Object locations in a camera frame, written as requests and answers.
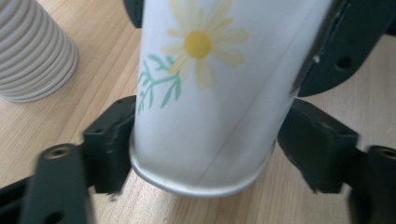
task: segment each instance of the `flower illustration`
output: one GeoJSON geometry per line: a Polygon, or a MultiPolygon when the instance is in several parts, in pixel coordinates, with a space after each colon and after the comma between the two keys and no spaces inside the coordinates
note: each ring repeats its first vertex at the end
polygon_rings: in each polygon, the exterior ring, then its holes
{"type": "MultiPolygon", "coordinates": [[[[174,60],[171,57],[166,57],[162,59],[160,56],[155,54],[150,54],[148,56],[148,60],[152,63],[157,64],[157,68],[155,71],[168,71],[169,66],[174,63],[174,60]]],[[[180,78],[178,74],[175,74],[171,77],[154,77],[151,74],[151,70],[148,65],[148,61],[143,60],[143,69],[142,73],[138,79],[141,84],[142,90],[139,94],[139,106],[137,108],[137,113],[140,114],[143,110],[145,110],[145,105],[148,103],[148,108],[151,108],[154,103],[154,89],[162,84],[169,84],[170,88],[166,92],[163,103],[161,104],[161,108],[164,108],[171,99],[172,95],[175,95],[175,101],[178,100],[181,94],[181,84],[180,78]]]]}
{"type": "Polygon", "coordinates": [[[176,58],[169,74],[179,74],[182,81],[195,73],[199,89],[211,88],[216,77],[207,57],[213,55],[227,66],[234,68],[244,61],[244,55],[232,49],[234,44],[248,39],[242,28],[231,28],[233,18],[228,17],[233,0],[217,0],[206,15],[196,6],[195,0],[169,0],[179,29],[168,30],[172,37],[180,39],[175,45],[163,48],[163,52],[176,58]]]}

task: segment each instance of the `stacked paper cups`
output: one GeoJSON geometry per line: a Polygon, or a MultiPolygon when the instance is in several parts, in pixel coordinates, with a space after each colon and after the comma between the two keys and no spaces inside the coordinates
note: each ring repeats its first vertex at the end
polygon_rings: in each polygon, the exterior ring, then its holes
{"type": "Polygon", "coordinates": [[[42,99],[71,77],[74,43],[36,0],[0,1],[0,96],[17,103],[42,99]]]}

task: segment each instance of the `green leaf print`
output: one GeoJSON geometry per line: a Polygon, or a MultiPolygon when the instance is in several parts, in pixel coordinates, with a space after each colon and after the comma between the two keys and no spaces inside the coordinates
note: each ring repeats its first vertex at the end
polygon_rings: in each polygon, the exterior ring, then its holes
{"type": "MultiPolygon", "coordinates": [[[[150,54],[148,56],[148,59],[151,60],[153,63],[156,63],[157,68],[156,71],[165,71],[167,72],[172,66],[172,64],[175,62],[171,57],[166,56],[165,59],[161,59],[161,57],[150,54]]],[[[181,90],[181,80],[180,77],[177,74],[169,76],[169,77],[163,77],[163,78],[158,78],[155,79],[153,75],[151,74],[151,71],[149,70],[149,65],[146,60],[143,61],[143,69],[144,71],[140,74],[139,76],[139,83],[142,84],[142,87],[144,88],[139,96],[140,96],[140,102],[137,108],[137,113],[140,114],[145,110],[145,102],[148,101],[148,108],[151,108],[155,102],[155,88],[157,86],[167,84],[167,83],[172,83],[171,87],[169,90],[166,92],[165,96],[163,97],[163,102],[161,104],[161,108],[164,108],[166,105],[168,105],[170,99],[172,98],[172,95],[175,95],[175,101],[177,101],[180,97],[180,94],[182,92],[181,90]]]]}

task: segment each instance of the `wooden table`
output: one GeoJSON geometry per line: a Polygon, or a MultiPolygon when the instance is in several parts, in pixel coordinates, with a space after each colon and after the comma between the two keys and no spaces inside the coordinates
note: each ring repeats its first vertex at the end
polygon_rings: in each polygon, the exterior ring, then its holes
{"type": "MultiPolygon", "coordinates": [[[[81,143],[82,131],[109,105],[136,92],[141,32],[121,0],[39,0],[79,50],[72,78],[44,100],[0,100],[0,188],[31,175],[47,147],[81,143]]],[[[360,147],[396,147],[396,38],[384,36],[359,73],[310,97],[362,134],[360,147]]],[[[348,223],[343,195],[313,194],[277,147],[262,177],[221,199],[181,197],[131,173],[114,203],[93,196],[98,223],[348,223]]]]}

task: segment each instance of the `white paper cup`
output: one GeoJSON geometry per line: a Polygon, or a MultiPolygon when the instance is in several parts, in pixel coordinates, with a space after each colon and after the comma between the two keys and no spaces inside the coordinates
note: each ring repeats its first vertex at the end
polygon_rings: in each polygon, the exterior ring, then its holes
{"type": "Polygon", "coordinates": [[[73,74],[78,50],[36,0],[5,0],[0,12],[0,96],[27,103],[58,90],[73,74]]]}
{"type": "Polygon", "coordinates": [[[60,72],[61,75],[58,76],[58,78],[53,79],[50,83],[47,84],[45,88],[40,89],[39,91],[30,93],[28,95],[20,95],[18,97],[4,97],[5,99],[9,101],[13,101],[15,103],[29,103],[37,100],[41,100],[50,94],[54,93],[57,91],[59,88],[66,83],[66,81],[73,75],[74,70],[77,67],[78,64],[78,50],[77,47],[74,46],[72,43],[72,52],[73,52],[73,62],[70,66],[70,68],[67,70],[66,67],[64,67],[63,71],[60,72]]]}
{"type": "Polygon", "coordinates": [[[37,69],[28,73],[28,75],[26,75],[26,73],[22,73],[21,76],[19,76],[18,73],[13,74],[19,78],[14,81],[7,81],[5,84],[0,84],[0,91],[3,93],[21,91],[45,78],[50,78],[49,74],[54,68],[67,59],[61,54],[61,50],[67,48],[68,42],[64,41],[64,38],[58,38],[58,36],[64,35],[60,30],[55,29],[54,32],[53,38],[57,38],[57,42],[55,44],[55,49],[52,50],[48,59],[40,64],[37,69]]]}
{"type": "Polygon", "coordinates": [[[47,17],[44,17],[40,10],[35,8],[30,12],[34,13],[35,17],[27,23],[26,29],[22,29],[24,32],[21,36],[9,35],[6,39],[0,41],[0,46],[7,46],[5,49],[0,51],[0,71],[12,66],[14,63],[18,63],[20,60],[25,58],[30,52],[37,48],[37,45],[43,42],[45,36],[49,36],[51,33],[46,34],[48,31],[50,22],[47,17]]]}
{"type": "Polygon", "coordinates": [[[131,160],[218,197],[260,176],[332,0],[147,0],[131,160]]]}

